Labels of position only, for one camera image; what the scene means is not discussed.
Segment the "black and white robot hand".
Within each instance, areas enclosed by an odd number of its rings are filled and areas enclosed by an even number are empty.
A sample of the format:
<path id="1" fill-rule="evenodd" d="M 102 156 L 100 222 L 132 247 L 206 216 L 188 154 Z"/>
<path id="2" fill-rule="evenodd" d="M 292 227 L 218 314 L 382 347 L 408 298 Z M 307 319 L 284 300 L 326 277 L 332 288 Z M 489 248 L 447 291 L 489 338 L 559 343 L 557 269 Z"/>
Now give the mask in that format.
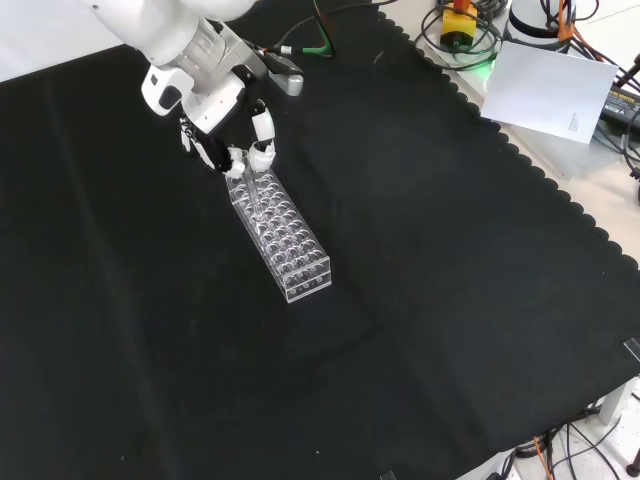
<path id="1" fill-rule="evenodd" d="M 176 122 L 188 155 L 239 179 L 247 170 L 269 170 L 276 158 L 275 121 L 254 92 L 266 73 L 254 54 L 218 60 L 182 55 L 167 65 L 151 65 L 141 91 L 154 114 Z"/>

